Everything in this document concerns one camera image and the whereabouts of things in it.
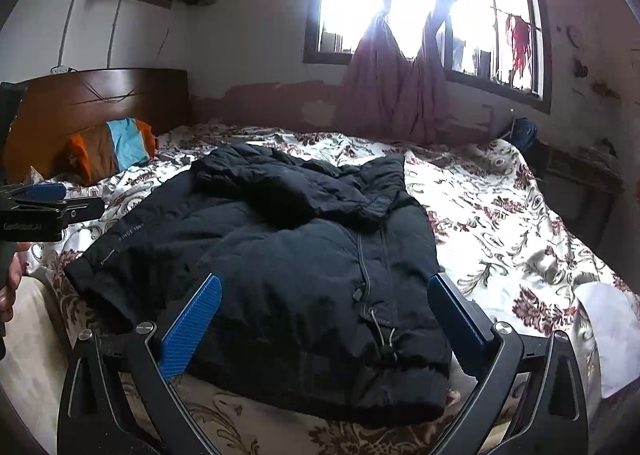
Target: wall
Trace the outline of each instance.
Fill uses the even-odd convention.
[[[484,128],[489,120],[487,106],[503,119],[513,108],[517,116],[536,122],[542,140],[567,150],[607,137],[623,156],[621,168],[629,188],[640,177],[640,150],[633,139],[640,129],[636,104],[640,95],[634,92],[638,77],[630,67],[630,50],[640,42],[640,27],[624,0],[545,1],[552,53],[551,115],[449,83],[452,112],[460,124]],[[197,45],[190,81],[192,93],[200,98],[196,107],[202,119],[215,116],[238,124],[294,130],[331,127],[339,99],[337,86],[346,67],[302,63],[308,3],[219,0],[194,14]],[[582,33],[580,49],[566,37],[567,25]],[[574,56],[589,67],[588,78],[574,78]],[[591,93],[594,78],[618,90],[622,102]],[[558,190],[569,188],[560,185]],[[640,267],[633,260],[633,251],[638,251],[634,247],[640,245],[634,242],[640,235],[640,216],[630,193],[628,189],[629,195],[616,207],[608,237],[598,251],[627,279]],[[569,206],[578,207],[579,201]]]
[[[0,31],[1,81],[17,82],[43,76],[58,65],[70,3],[71,0],[18,1]],[[78,70],[107,67],[117,5],[118,0],[75,1],[63,49],[63,65]],[[179,2],[174,2],[168,10],[136,0],[122,0],[111,66],[187,68],[188,9]]]

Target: finger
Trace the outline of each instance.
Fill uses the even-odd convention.
[[[9,285],[14,289],[18,289],[20,280],[22,279],[22,266],[20,265],[20,258],[18,258],[18,255],[14,255],[14,258],[12,258],[11,263],[9,264],[9,269],[6,272],[6,276],[9,280]]]
[[[8,321],[11,321],[14,317],[14,310],[13,309],[9,309],[3,312],[0,312],[0,321],[3,323],[7,323]]]
[[[15,291],[11,286],[0,289],[0,311],[8,311],[15,303]]]

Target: metal bolt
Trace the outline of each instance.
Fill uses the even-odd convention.
[[[513,332],[513,327],[504,321],[498,321],[495,324],[495,329],[500,334],[511,334]]]
[[[149,334],[154,329],[154,324],[150,321],[143,321],[136,327],[138,334]]]
[[[554,332],[554,338],[563,343],[569,341],[569,336],[566,335],[566,332],[562,332],[561,330]]]
[[[94,333],[91,332],[91,329],[82,329],[80,331],[80,334],[78,334],[78,339],[80,341],[87,341],[87,340],[90,340],[93,335]]]

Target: window frame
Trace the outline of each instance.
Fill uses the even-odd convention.
[[[542,32],[542,55],[538,48],[538,38],[536,31],[532,32],[532,59],[534,60],[532,67],[532,84],[538,86],[540,63],[542,58],[542,97],[537,93],[525,93],[491,80],[465,74],[463,72],[452,69],[452,46],[453,32],[450,18],[447,17],[445,22],[445,38],[444,38],[444,70],[447,81],[459,83],[480,89],[503,98],[507,98],[517,103],[531,106],[532,108],[550,114],[551,112],[551,52],[550,52],[550,32],[548,24],[548,15],[546,12],[545,0],[537,0],[538,13],[535,12],[534,0],[527,0],[529,5],[530,19],[540,23],[540,31]],[[318,49],[321,37],[320,16],[321,16],[322,0],[310,0],[309,10],[306,18],[305,29],[305,45],[303,49],[303,63],[306,64],[329,64],[329,65],[348,65],[351,63],[352,53],[348,52],[323,52]]]

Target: window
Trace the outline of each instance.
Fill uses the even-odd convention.
[[[418,52],[435,0],[393,0],[388,23],[408,59]],[[347,64],[382,0],[312,0],[305,62]],[[531,54],[514,71],[507,19],[529,26]],[[539,0],[459,0],[440,28],[438,45],[447,80],[465,83],[549,111],[550,63]]]

